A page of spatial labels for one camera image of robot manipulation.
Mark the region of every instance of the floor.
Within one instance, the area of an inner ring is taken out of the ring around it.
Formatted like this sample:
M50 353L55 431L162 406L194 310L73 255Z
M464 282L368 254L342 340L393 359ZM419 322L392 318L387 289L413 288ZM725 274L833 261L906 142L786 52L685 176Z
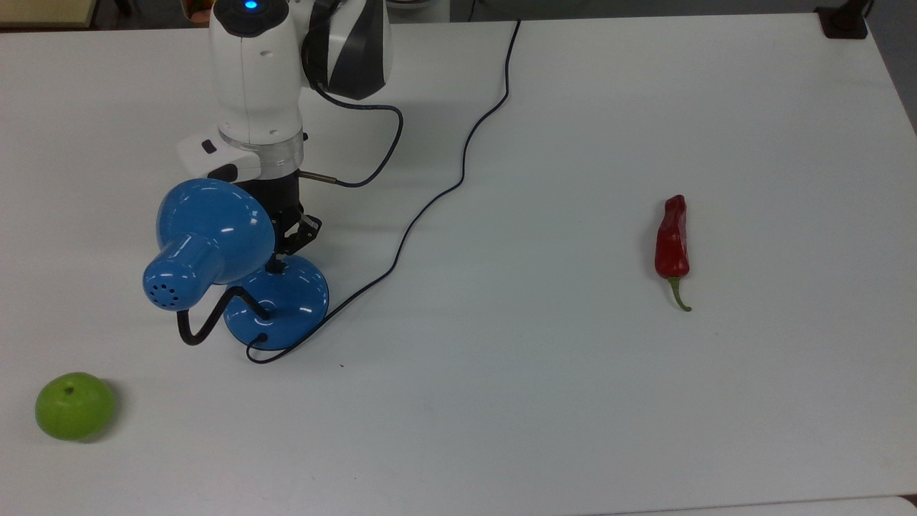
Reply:
M189 28L182 0L130 0L126 17L114 0L99 0L98 29ZM434 0L416 10L390 10L394 22L508 20L521 17L658 17L758 13L811 13L817 6L839 6L841 0ZM917 0L876 0L869 25L917 130Z

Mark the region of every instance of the black cable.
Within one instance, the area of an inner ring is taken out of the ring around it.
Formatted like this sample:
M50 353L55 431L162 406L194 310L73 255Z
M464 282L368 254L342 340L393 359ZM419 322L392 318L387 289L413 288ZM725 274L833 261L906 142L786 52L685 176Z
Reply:
M210 312L210 315L207 317L207 320L204 322L204 326L201 327L197 333L191 332L191 322L188 320L188 310L180 310L176 312L178 318L178 334L182 337L182 341L188 344L189 346L196 346L204 341L210 332L214 330L214 326L220 320L220 316L223 315L223 310L229 305L229 301L232 301L233 297L239 296L246 305L249 305L249 308L255 315L262 318L263 320L268 320L271 318L271 314L268 311L261 307L258 304L258 301L249 294L242 286L232 286L223 293L223 296L220 296L220 300L216 302L216 306Z
M392 265L389 267L389 270L385 271L385 273L383 273L381 276L377 277L376 279L370 281L367 285L365 285L365 286L364 286L363 288L361 288L360 290L358 290L358 291L354 292L353 294L351 294L350 297L348 297L347 299L344 300L344 302L342 302L340 305L337 305L337 307L336 307L335 309L331 310L327 315L325 315L325 316L322 318L322 320L319 321L319 323L316 324L315 327L312 328L309 332L307 332L299 341L297 341L296 343L294 343L292 346L290 346L290 347L284 349L283 351L281 351L281 352L275 354L274 356L272 356L272 357L270 357L270 358L265 358L265 359L258 359L258 358L255 358L255 357L253 357L253 356L251 355L252 347L253 347L255 344L258 344L258 343L260 343L260 342L264 342L264 336L261 336L261 335L260 335L260 336L259 336L258 338L256 338L254 341L249 342L248 346L246 346L245 355L249 358L249 360L250 360L251 362L254 362L255 364L269 364L269 363L271 363L271 362L273 362L273 361L275 361L275 360L278 360L278 359L280 359L281 357L285 356L287 353L291 352L292 350L296 349L297 347L299 347L300 344L302 344L303 342L307 341L307 340L309 339L309 337L311 337L311 336L312 336L316 331L318 331L321 327L325 326L325 324L326 324L329 320L331 320L333 317L335 317L335 316L336 316L341 310L343 310L347 305L349 305L351 302L353 302L354 299L356 299L357 297L360 297L364 292L366 292L367 290L369 290L369 289L373 288L374 286L376 286L380 281L382 281L383 279L385 279L386 277L388 277L388 275L390 275L390 274L392 273L392 271L395 270L395 266L398 265L398 260L401 258L401 253L402 253L402 250L404 249L404 243L407 241L408 235L411 234L411 229L414 228L414 224L416 224L417 221L424 215L424 213L425 213L431 206L433 206L434 203L436 203L440 198L442 198L443 196L446 196L446 195L448 195L450 192L456 190L457 188L459 188L459 187L462 185L462 183L465 182L465 163L466 163L466 160L467 160L467 158L468 158L468 147L469 147L469 145L471 144L471 137L474 136L474 133L478 130L478 127L481 126L481 124L484 122L484 120L486 120L490 115L492 115L492 114L495 113L498 109L500 109L500 107L503 106L503 103L506 102L506 99L509 98L509 96L510 96L510 58L513 56L513 46L515 46L515 39L516 39L516 35L519 33L519 26L520 26L520 25L522 25L522 20L517 19L517 20L516 20L516 24L515 24L515 28L513 29L513 37L510 39L509 48L506 50L506 61L505 61L505 63L503 64L503 97L502 97L502 98L500 99L500 101L497 102L497 104L494 105L487 113L485 113L481 118L478 118L478 121L475 122L474 126L471 128L471 131L469 131L468 137L465 139L465 145L462 147L462 152L461 152L461 169L460 169L460 175L459 175L459 177L458 177L458 182L455 183L453 186L447 188L446 190L443 190L443 191L440 192L437 196L433 197L433 199L430 200L430 202L426 203L426 206L424 206L423 208L421 208L420 212L417 213L417 215L414 217L414 219L411 220L411 223L408 224L407 229L404 230L404 234L402 235L401 243L398 244L398 251L395 252L395 257L394 257L394 260L392 260Z
M379 163L379 167L376 168L376 171L370 174L369 177L360 181L359 183L347 183L345 181L341 181L334 177L317 176L317 177L323 178L323 179L319 179L320 181L324 181L332 185L344 186L345 188L359 188L361 186L368 185L370 181L375 179L376 176L379 175L379 172L381 172L382 169L385 168L385 164L389 162L389 158L391 158L392 153L395 152L395 147L398 146L398 140L401 139L402 129L404 129L404 115L402 115L401 109L398 109L395 106L386 106L386 105L380 105L380 104L369 104L369 105L350 104L349 102L343 102L341 100L337 100L336 98L332 97L331 95L325 93L324 91L322 91L322 88L318 84L312 83L311 86L312 86L312 89L316 90L316 92L318 92L318 94L322 96L322 98L324 98L331 104L334 104L335 106L344 107L345 109L355 109L358 111L392 111L395 115L398 115L398 130L395 131L395 138L394 140L392 140L392 145L389 147L389 151L388 153L385 154L385 157L382 158L382 163ZM300 177L306 177L309 179L317 178L316 174L310 174L305 171L300 171L299 175Z

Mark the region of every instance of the pepper stem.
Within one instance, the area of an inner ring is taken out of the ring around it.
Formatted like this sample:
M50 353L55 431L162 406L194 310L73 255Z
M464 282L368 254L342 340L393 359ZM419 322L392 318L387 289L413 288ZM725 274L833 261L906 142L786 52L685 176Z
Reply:
M679 304L681 309L686 312L690 312L691 307L686 307L685 304L681 302L681 294L679 294L679 284L681 282L681 278L675 276L667 277L666 279L668 279L668 283L672 285L672 293L675 294L675 302Z

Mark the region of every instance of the green fruit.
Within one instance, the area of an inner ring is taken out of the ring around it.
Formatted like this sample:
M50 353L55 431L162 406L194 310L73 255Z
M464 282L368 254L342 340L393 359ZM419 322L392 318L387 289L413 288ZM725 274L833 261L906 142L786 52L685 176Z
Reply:
M35 421L47 435L78 441L102 430L115 411L115 395L86 373L54 378L35 401Z

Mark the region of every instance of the white table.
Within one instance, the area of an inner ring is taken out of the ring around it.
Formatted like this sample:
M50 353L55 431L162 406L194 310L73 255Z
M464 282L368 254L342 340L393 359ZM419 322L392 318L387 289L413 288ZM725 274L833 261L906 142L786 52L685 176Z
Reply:
M508 23L398 26L403 142L303 185L332 304L387 267L499 97ZM917 139L814 16L524 23L513 94L400 268L308 346L189 349L140 274L211 123L206 31L0 35L0 512L559 515L917 492ZM304 94L305 168L388 114ZM652 270L689 202L694 312ZM194 319L200 323L209 295ZM98 442L32 419L83 370Z

